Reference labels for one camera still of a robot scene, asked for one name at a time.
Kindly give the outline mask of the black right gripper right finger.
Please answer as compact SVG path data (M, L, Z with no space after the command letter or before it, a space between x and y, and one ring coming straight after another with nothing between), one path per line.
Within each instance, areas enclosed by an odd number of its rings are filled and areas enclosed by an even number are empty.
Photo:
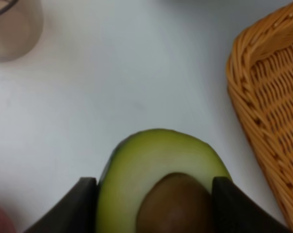
M227 177L212 181L212 215L216 233L289 233Z

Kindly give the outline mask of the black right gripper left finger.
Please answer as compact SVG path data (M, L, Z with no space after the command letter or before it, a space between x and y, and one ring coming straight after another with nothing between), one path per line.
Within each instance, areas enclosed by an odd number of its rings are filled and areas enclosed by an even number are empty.
M73 188L26 232L93 233L96 199L96 179L80 178Z

